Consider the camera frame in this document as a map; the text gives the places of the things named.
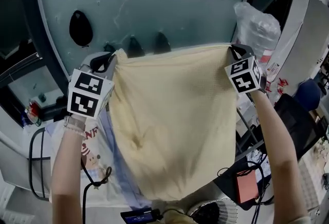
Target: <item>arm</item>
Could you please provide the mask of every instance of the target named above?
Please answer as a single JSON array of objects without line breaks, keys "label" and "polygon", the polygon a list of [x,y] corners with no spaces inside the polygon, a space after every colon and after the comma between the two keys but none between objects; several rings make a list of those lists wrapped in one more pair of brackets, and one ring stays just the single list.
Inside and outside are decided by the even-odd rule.
[{"label": "arm", "polygon": [[[85,118],[72,115],[85,122]],[[81,224],[80,159],[83,137],[65,131],[52,170],[51,197],[53,224]]]},{"label": "arm", "polygon": [[289,223],[307,216],[295,146],[266,95],[253,91],[252,98],[262,127],[271,167],[275,197],[274,223]]}]

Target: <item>light blue wall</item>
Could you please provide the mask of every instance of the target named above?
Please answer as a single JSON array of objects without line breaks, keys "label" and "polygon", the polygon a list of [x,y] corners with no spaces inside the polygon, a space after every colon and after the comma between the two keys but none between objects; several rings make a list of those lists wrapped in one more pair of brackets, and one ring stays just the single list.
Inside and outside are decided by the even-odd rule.
[{"label": "light blue wall", "polygon": [[[235,28],[233,4],[241,0],[42,0],[47,24],[65,68],[79,66],[90,53],[102,51],[106,42],[127,47],[135,35],[151,50],[157,31],[173,48],[230,42]],[[85,12],[94,31],[89,48],[80,48],[69,36],[74,10]]]}]

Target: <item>bracelet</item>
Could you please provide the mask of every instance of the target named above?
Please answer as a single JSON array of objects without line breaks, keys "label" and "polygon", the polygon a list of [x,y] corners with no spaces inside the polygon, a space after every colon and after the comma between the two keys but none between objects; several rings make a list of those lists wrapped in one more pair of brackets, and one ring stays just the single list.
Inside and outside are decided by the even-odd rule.
[{"label": "bracelet", "polygon": [[85,134],[84,131],[76,130],[76,129],[73,129],[73,128],[70,128],[70,127],[67,127],[67,126],[64,127],[64,131],[65,131],[65,132],[67,132],[67,131],[74,132],[74,133],[76,133],[77,135],[82,136],[82,137],[83,137],[83,140],[86,139],[86,134]]}]

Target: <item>blue chair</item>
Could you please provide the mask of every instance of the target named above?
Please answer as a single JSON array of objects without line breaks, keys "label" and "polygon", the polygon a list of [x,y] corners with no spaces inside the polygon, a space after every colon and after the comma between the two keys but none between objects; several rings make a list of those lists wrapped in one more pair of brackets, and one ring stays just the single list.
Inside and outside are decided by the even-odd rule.
[{"label": "blue chair", "polygon": [[318,108],[321,98],[321,89],[313,79],[301,83],[297,89],[294,99],[307,111]]}]

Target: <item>plastic bag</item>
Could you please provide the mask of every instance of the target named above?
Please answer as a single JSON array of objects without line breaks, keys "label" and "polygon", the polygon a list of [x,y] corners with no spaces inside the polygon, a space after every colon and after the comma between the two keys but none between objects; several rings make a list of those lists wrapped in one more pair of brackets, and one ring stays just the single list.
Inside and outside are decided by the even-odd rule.
[{"label": "plastic bag", "polygon": [[266,66],[281,35],[279,22],[247,2],[236,3],[234,10],[240,43],[250,46],[261,66]]}]

